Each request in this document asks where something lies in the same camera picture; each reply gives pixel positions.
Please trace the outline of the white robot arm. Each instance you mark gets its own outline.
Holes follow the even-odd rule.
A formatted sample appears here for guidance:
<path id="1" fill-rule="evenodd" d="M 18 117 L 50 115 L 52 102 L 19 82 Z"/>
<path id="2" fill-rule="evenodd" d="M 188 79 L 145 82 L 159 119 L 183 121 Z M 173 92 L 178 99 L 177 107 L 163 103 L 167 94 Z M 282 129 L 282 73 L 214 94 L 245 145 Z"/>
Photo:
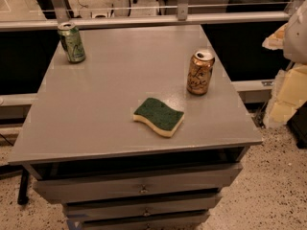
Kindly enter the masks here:
<path id="1" fill-rule="evenodd" d="M 280 127 L 307 102 L 307 1 L 262 46 L 282 50 L 293 64 L 278 71 L 263 120 L 265 127 Z"/>

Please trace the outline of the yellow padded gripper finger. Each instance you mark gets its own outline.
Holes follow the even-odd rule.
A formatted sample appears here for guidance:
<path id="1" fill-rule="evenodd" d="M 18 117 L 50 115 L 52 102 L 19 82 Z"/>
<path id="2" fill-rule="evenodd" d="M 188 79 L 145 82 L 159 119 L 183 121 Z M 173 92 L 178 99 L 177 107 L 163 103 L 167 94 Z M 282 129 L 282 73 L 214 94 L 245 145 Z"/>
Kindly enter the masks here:
<path id="1" fill-rule="evenodd" d="M 281 26 L 269 37 L 266 37 L 262 43 L 262 46 L 269 50 L 282 50 L 285 27 L 286 25 Z"/>
<path id="2" fill-rule="evenodd" d="M 307 65 L 279 70 L 273 84 L 263 123 L 266 128 L 285 125 L 307 102 Z"/>

